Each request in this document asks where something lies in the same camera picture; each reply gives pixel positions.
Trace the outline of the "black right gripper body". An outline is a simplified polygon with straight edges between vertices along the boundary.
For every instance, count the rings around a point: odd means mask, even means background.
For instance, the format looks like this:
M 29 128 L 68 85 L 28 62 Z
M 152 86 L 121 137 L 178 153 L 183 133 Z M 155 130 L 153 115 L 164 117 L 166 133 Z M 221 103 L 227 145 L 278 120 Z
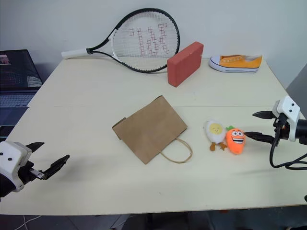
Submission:
M 289 139 L 290 125 L 288 117 L 284 113 L 280 113 L 275 119 L 273 126 L 275 127 L 275 137 L 278 139 Z

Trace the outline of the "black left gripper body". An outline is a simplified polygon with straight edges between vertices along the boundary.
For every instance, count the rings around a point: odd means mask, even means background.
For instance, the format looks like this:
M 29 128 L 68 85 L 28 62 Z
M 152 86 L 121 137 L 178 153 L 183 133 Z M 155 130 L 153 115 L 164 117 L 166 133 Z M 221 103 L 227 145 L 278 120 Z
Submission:
M 18 176 L 22 183 L 26 185 L 28 182 L 31 182 L 35 179 L 45 180 L 46 175 L 41 171 L 37 171 L 33 168 L 34 163 L 27 161 L 27 163 L 20 167 L 18 170 Z

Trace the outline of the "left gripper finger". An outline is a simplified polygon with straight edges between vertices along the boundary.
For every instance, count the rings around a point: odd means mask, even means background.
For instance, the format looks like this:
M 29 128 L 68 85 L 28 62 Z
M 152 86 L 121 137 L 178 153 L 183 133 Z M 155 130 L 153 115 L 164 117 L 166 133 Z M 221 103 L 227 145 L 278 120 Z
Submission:
M 44 174 L 43 180 L 47 180 L 51 176 L 53 176 L 55 173 L 57 173 L 66 164 L 69 158 L 70 158 L 70 155 L 65 155 L 64 157 L 52 163 L 50 167 L 43 172 Z
M 44 142 L 34 142 L 34 143 L 26 145 L 26 147 L 28 147 L 32 152 L 35 152 L 42 145 L 44 145 Z

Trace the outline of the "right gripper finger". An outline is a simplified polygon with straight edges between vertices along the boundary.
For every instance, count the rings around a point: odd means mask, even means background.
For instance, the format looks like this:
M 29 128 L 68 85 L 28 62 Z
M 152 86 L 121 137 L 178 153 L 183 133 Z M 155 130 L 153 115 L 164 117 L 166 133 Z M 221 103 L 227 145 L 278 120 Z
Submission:
M 260 142 L 272 144 L 273 141 L 274 141 L 273 136 L 265 135 L 265 134 L 262 134 L 260 132 L 250 131 L 250 132 L 244 132 L 244 134 L 245 134 L 246 137 L 249 137 L 253 140 L 260 141 Z
M 252 115 L 261 119 L 276 119 L 276 116 L 272 111 L 259 111 L 253 113 Z

